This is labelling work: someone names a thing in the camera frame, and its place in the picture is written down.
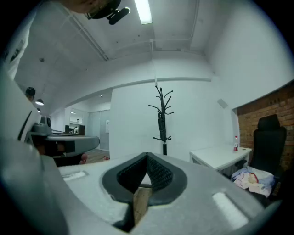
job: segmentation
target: ceiling light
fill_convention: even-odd
[[[43,106],[44,105],[44,102],[42,99],[37,99],[37,101],[35,102],[37,105],[41,105]]]
[[[135,0],[135,4],[139,13],[141,24],[152,23],[152,17],[148,0]]]

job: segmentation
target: white cloth pile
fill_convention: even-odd
[[[240,188],[249,188],[250,192],[263,194],[268,197],[275,183],[274,176],[266,171],[245,167],[232,175],[232,181]]]

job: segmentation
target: red bottle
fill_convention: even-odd
[[[235,143],[234,143],[234,151],[238,151],[238,136],[235,136],[236,140],[235,140]]]

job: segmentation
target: coat rack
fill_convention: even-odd
[[[165,127],[165,115],[170,115],[174,112],[170,112],[170,113],[166,113],[166,110],[168,108],[170,108],[170,106],[167,107],[167,104],[169,103],[169,100],[171,99],[171,96],[169,97],[169,99],[167,100],[166,104],[164,103],[164,100],[165,100],[165,97],[173,92],[173,91],[170,91],[169,93],[167,93],[165,96],[163,96],[163,93],[162,93],[162,88],[160,88],[160,91],[158,89],[157,86],[155,86],[156,89],[158,90],[159,92],[159,95],[160,96],[156,96],[160,99],[160,103],[161,103],[161,110],[155,106],[152,106],[152,105],[149,105],[153,108],[156,108],[157,109],[157,112],[158,112],[158,126],[159,126],[159,132],[160,132],[160,139],[158,138],[155,138],[153,137],[153,139],[156,139],[156,140],[161,140],[163,142],[163,150],[164,150],[164,155],[167,154],[167,148],[166,148],[166,141],[167,140],[171,140],[171,136],[169,137],[166,137],[166,127]]]

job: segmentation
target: red brick wall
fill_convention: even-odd
[[[237,109],[240,126],[240,146],[254,149],[253,132],[262,117],[277,114],[281,126],[287,129],[281,166],[292,167],[294,158],[294,82]]]

